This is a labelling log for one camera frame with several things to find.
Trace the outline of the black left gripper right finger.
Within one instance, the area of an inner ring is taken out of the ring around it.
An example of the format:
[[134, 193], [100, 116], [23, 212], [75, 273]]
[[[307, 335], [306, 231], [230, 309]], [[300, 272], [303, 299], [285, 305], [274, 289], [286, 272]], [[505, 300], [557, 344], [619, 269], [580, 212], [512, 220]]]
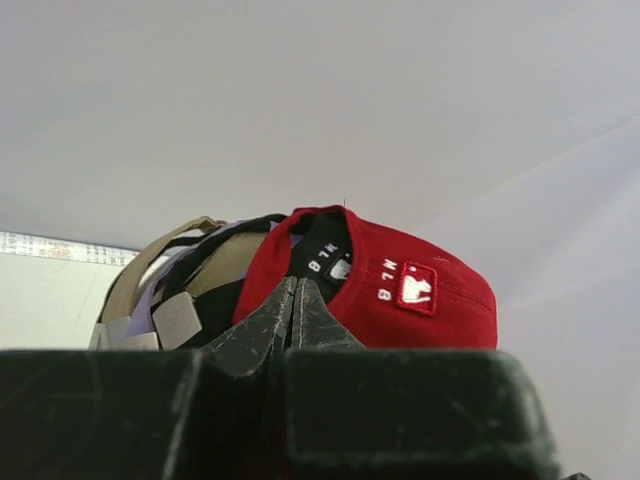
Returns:
[[556, 479], [522, 364], [496, 350], [368, 349], [298, 282], [284, 357], [293, 479]]

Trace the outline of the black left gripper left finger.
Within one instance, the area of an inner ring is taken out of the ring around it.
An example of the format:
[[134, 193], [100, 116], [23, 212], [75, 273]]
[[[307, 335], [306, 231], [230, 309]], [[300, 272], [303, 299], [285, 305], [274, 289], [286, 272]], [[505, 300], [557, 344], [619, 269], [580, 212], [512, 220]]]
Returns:
[[200, 349], [1, 355], [5, 479], [277, 479], [297, 282]]

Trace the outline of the purple LA cap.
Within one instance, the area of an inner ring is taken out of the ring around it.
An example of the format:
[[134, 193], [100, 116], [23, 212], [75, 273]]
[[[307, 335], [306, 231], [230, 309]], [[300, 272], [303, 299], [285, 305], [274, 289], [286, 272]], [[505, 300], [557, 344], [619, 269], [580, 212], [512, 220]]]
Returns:
[[149, 281], [117, 346], [201, 347], [229, 329], [249, 266], [270, 221], [224, 225], [174, 255]]

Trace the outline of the red cap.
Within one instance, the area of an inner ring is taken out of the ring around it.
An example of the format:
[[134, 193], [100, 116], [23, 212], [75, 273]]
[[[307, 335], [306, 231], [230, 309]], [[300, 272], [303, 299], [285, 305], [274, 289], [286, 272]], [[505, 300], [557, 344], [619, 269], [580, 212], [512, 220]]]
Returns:
[[423, 239], [340, 210], [352, 235], [353, 263], [329, 312], [369, 347], [494, 349], [497, 303], [488, 282]]

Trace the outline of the beige cap black letter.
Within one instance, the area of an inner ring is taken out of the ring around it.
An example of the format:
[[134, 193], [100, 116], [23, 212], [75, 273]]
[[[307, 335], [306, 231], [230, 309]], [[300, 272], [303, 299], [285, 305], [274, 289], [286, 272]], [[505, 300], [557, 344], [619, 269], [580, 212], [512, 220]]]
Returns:
[[224, 225], [225, 220], [201, 216], [189, 220], [145, 247], [112, 282], [105, 296], [89, 343], [91, 350], [117, 346], [130, 316], [150, 280], [159, 268], [177, 253], [195, 245]]

